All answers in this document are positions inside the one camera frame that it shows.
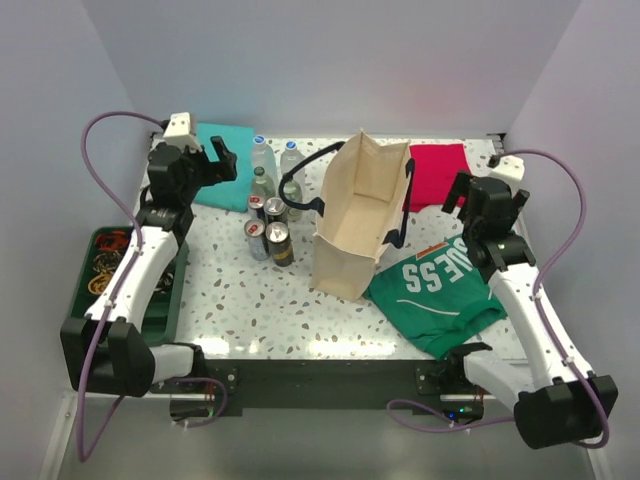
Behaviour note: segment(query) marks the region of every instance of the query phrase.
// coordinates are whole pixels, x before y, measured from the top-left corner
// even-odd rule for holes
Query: water bottle
[[[276,196],[276,185],[264,171],[262,167],[253,169],[253,180],[251,180],[251,195],[262,195],[265,200]]]
[[[300,188],[300,184],[295,180],[290,180],[284,184],[284,196],[287,200],[291,200],[292,202],[300,203],[302,202],[302,189]],[[300,220],[302,216],[302,210],[298,210],[297,208],[288,207],[287,209],[287,218],[291,222],[296,222]]]
[[[253,137],[253,148],[251,149],[251,166],[264,168],[267,176],[274,182],[278,181],[278,169],[276,167],[276,156],[273,149],[267,144],[262,135]]]
[[[304,155],[298,150],[296,142],[287,142],[284,152],[280,155],[280,171],[282,175],[292,170],[293,167],[298,165],[302,160],[304,160]],[[304,197],[304,168],[296,172],[293,179],[298,183],[302,196]]]

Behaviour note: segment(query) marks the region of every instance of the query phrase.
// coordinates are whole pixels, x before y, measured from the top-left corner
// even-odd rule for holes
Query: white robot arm
[[[531,375],[507,364],[484,344],[452,350],[447,359],[449,373],[491,392],[512,410],[520,435],[531,448],[596,437],[601,433],[597,411],[576,373],[587,379],[607,415],[618,395],[616,385],[610,376],[595,375],[542,287],[534,298],[539,274],[536,261],[527,242],[513,231],[529,198],[528,192],[519,190],[524,175],[522,160],[495,156],[489,166],[492,171],[487,177],[460,172],[443,211],[451,213],[458,199],[464,198],[458,218],[464,223],[469,259],[504,306]],[[551,332],[535,300],[540,301]],[[568,357],[560,355],[557,342],[569,352]]]
[[[142,321],[162,273],[175,258],[193,221],[191,203],[203,186],[235,180],[235,154],[220,137],[211,142],[218,155],[210,162],[195,135],[196,122],[189,113],[178,113],[164,122],[164,142],[149,154],[146,187],[136,220],[142,232],[142,247],[134,231],[127,252],[105,292],[83,318],[67,319],[60,336],[69,371],[77,389],[87,353],[87,338],[98,319],[108,311],[104,337],[96,351],[88,391],[113,395],[142,396],[149,387],[169,378],[197,376],[204,357],[196,345],[168,344],[149,348],[142,340]],[[138,253],[128,271],[129,260]],[[115,285],[124,277],[117,298]]]

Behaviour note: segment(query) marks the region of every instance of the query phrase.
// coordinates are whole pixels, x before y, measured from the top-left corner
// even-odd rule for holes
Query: table
[[[376,137],[381,144],[405,141]],[[311,153],[346,138],[271,138],[277,157],[289,140]],[[495,153],[485,139],[410,139],[412,144],[462,143],[472,173],[486,175]],[[332,158],[309,165],[306,196],[319,193]],[[279,268],[271,260],[255,261],[245,243],[248,214],[194,205],[195,220],[187,236],[189,262],[176,341],[202,346],[208,359],[397,359],[429,360],[397,333],[369,301],[352,303],[309,287],[315,214],[305,212],[291,224],[296,262]],[[405,247],[390,247],[379,270],[461,233],[461,223],[431,206],[410,214]],[[484,341],[503,359],[526,359],[509,319],[496,322],[469,342]]]

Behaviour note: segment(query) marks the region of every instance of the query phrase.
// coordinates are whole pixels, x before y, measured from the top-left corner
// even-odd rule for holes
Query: pink cloth
[[[428,205],[442,205],[460,170],[469,171],[464,146],[411,145],[411,156],[416,161],[410,211],[419,212]]]

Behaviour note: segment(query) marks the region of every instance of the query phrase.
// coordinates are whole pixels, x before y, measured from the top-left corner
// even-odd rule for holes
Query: energy drink can
[[[264,222],[259,218],[252,218],[244,224],[244,234],[247,236],[249,252],[253,258],[260,261],[269,258],[269,245],[264,233]]]
[[[267,227],[269,253],[276,265],[287,267],[293,263],[293,244],[289,227],[282,222],[270,223]]]
[[[247,208],[251,218],[259,218],[263,222],[266,221],[266,216],[264,214],[264,202],[265,199],[262,195],[249,195]]]
[[[267,216],[267,224],[273,222],[287,224],[287,205],[280,197],[271,197],[264,202],[264,213]]]

